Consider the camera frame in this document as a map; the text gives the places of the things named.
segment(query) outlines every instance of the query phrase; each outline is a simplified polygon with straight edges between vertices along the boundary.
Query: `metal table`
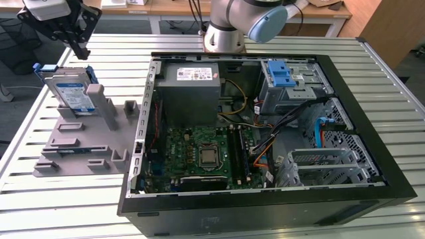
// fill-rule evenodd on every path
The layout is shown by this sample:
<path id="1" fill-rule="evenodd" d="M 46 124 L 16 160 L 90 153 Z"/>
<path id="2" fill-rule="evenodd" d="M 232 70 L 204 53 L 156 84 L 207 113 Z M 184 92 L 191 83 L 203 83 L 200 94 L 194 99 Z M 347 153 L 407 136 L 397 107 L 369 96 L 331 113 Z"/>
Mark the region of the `metal table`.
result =
<path id="1" fill-rule="evenodd" d="M 67 50 L 59 65 L 76 67 L 90 63 L 106 86 L 106 95 L 120 104 L 126 100 L 142 102 L 152 51 L 200 52 L 203 45 L 195 35 L 98 34 L 88 48 L 92 50 L 88 61 L 78 60 Z M 343 226 L 206 237 L 424 238 L 425 109 L 368 44 L 352 38 L 280 37 L 268 44 L 255 44 L 247 39 L 247 51 L 332 57 L 419 197 Z M 35 178 L 31 174 L 59 117 L 56 106 L 58 101 L 44 87 L 0 161 L 2 239 L 143 238 L 128 220 L 116 216 L 122 174 L 50 178 Z"/>

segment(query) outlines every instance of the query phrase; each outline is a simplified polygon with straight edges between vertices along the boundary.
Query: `label sticker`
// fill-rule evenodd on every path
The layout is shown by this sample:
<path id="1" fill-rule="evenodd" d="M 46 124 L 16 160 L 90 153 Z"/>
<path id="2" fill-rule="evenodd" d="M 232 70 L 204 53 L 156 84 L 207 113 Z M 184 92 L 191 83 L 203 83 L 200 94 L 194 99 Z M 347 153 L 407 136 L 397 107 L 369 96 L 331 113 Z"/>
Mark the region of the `label sticker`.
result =
<path id="1" fill-rule="evenodd" d="M 74 153 L 74 150 L 59 150 L 58 153 Z"/>
<path id="2" fill-rule="evenodd" d="M 128 11 L 130 14 L 148 14 L 147 11 Z"/>
<path id="3" fill-rule="evenodd" d="M 178 81 L 212 81 L 212 68 L 179 68 Z"/>
<path id="4" fill-rule="evenodd" d="M 292 75 L 294 80 L 304 80 L 302 75 Z"/>
<path id="5" fill-rule="evenodd" d="M 284 161 L 284 159 L 286 158 L 283 156 L 279 156 L 278 159 L 276 159 L 276 163 L 282 163 Z"/>
<path id="6" fill-rule="evenodd" d="M 88 113 L 95 111 L 95 105 L 84 94 L 84 85 L 82 83 L 58 83 L 58 92 L 68 103 L 70 108 L 76 112 Z"/>
<path id="7" fill-rule="evenodd" d="M 267 179 L 271 181 L 271 183 L 274 182 L 274 175 L 271 174 L 271 172 L 268 171 L 267 173 L 266 173 L 266 177 L 267 177 Z"/>
<path id="8" fill-rule="evenodd" d="M 256 115 L 260 114 L 260 106 L 255 106 L 255 107 L 254 107 L 254 113 L 255 113 Z"/>

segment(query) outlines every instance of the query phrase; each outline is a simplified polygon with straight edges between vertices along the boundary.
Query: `chip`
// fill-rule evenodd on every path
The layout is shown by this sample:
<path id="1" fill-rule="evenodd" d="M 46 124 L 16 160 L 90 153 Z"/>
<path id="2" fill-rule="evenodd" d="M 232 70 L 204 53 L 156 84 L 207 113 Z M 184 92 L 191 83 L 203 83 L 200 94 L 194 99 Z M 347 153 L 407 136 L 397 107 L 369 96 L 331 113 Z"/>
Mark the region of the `chip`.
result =
<path id="1" fill-rule="evenodd" d="M 199 162 L 200 167 L 206 171 L 215 170 L 216 167 L 220 165 L 219 159 L 219 144 L 215 143 L 202 143 L 199 145 Z"/>
<path id="2" fill-rule="evenodd" d="M 208 163 L 215 163 L 215 150 L 214 149 L 206 149 L 202 151 L 203 157 L 202 157 L 202 163 L 208 164 Z"/>

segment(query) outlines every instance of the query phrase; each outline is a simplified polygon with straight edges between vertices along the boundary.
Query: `gray power supply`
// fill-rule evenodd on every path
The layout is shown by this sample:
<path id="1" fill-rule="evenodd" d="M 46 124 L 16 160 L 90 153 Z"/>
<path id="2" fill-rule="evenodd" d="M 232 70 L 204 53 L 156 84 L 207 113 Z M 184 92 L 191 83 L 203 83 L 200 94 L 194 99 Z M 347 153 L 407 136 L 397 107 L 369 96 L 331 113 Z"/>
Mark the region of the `gray power supply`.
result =
<path id="1" fill-rule="evenodd" d="M 170 126 L 215 126 L 220 75 L 218 63 L 170 64 L 156 82 Z"/>

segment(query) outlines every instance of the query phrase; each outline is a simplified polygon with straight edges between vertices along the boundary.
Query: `blue drive bracket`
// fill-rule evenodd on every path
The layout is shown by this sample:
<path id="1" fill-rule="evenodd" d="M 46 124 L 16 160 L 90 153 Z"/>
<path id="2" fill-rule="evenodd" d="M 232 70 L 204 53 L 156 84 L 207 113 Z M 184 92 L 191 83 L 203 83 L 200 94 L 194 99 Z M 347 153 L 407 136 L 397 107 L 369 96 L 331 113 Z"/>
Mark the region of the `blue drive bracket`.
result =
<path id="1" fill-rule="evenodd" d="M 275 87 L 295 87 L 298 83 L 291 78 L 291 69 L 284 61 L 268 61 L 268 71 Z"/>
<path id="2" fill-rule="evenodd" d="M 46 84 L 46 82 L 44 82 L 44 77 L 42 76 L 42 72 L 55 73 L 58 71 L 58 69 L 67 69 L 67 67 L 59 67 L 58 65 L 44 65 L 42 67 L 40 63 L 35 63 L 32 68 L 34 68 L 34 72 L 35 72 L 36 76 L 40 78 L 40 80 L 44 84 Z M 99 81 L 98 81 L 98 78 L 95 75 L 95 71 L 94 71 L 94 68 L 91 66 L 86 67 L 86 73 L 88 75 L 88 78 L 90 78 L 92 84 L 99 84 Z"/>

